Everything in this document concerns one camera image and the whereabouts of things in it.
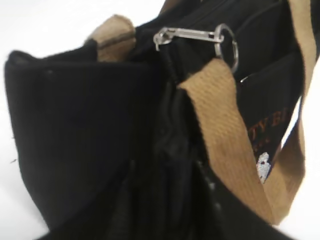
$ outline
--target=tan webbing strap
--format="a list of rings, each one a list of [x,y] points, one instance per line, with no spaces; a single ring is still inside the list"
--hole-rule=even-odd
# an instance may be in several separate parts
[[[316,59],[310,0],[289,2],[303,56],[306,96]],[[288,214],[304,177],[304,157],[299,146],[301,125],[299,131],[295,127],[291,132],[271,175],[262,185],[248,133],[238,111],[235,80],[229,67],[222,60],[213,59],[180,87],[193,101],[214,172],[244,204],[269,223],[278,224]]]
[[[305,143],[301,113],[308,94],[316,64],[316,43],[311,23],[310,0],[288,0],[296,40],[300,46],[304,66],[304,90],[299,118],[282,151],[264,189],[278,224],[289,212],[294,197],[305,175]]]
[[[128,18],[114,15],[97,27],[88,39],[98,43],[99,62],[120,62],[135,47],[135,33],[136,29]]]
[[[213,59],[180,87],[193,101],[214,172],[243,203],[273,222],[247,129],[238,111],[230,68],[222,60]]]

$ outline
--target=bag handle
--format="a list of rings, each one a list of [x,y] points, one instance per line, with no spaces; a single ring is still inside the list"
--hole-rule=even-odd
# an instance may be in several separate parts
[[[316,63],[310,0],[288,1],[305,72],[303,106]],[[251,210],[267,222],[279,224],[289,213],[305,173],[302,121],[296,123],[262,185],[248,132],[238,110],[235,82],[229,67],[222,60],[213,59],[180,87],[193,102],[213,171]]]

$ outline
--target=metal zipper pull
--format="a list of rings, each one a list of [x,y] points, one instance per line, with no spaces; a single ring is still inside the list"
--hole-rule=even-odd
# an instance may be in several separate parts
[[[233,65],[231,68],[232,73],[235,73],[239,65],[239,49],[238,44],[232,30],[224,23],[218,25],[214,31],[200,31],[186,28],[164,27],[153,36],[155,49],[160,51],[159,46],[169,44],[173,38],[195,39],[214,43],[215,55],[217,58],[224,59],[221,43],[225,37],[222,31],[225,30],[232,37],[233,48]]]
[[[164,27],[153,37],[153,42],[155,43],[156,50],[159,51],[159,45],[171,43],[174,37],[202,40],[213,43],[222,43],[224,41],[224,36],[221,35],[216,37],[215,32],[213,31],[199,31],[185,28]]]

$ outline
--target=black bag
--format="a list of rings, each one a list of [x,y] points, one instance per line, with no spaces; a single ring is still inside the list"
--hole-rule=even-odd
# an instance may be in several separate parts
[[[163,27],[212,32],[221,23],[238,45],[236,99],[252,151],[257,161],[268,153],[272,168],[304,89],[285,1],[181,2],[137,27],[121,62],[97,61],[103,44],[93,39],[43,59],[11,53],[7,99],[21,175],[50,229],[42,240],[290,239],[217,175],[194,100],[177,87],[216,57],[214,44],[176,37],[155,49]],[[232,67],[233,39],[223,41]]]

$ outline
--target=key ring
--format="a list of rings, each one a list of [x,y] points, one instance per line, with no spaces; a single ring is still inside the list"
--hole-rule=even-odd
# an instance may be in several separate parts
[[[224,54],[222,52],[221,42],[219,42],[219,40],[223,38],[223,35],[222,35],[223,30],[226,30],[232,37],[233,65],[231,67],[231,71],[234,74],[237,71],[239,66],[239,48],[238,48],[238,43],[236,41],[234,32],[225,23],[218,25],[214,31],[214,38],[216,38],[216,42],[214,44],[215,55],[218,58],[224,60]]]

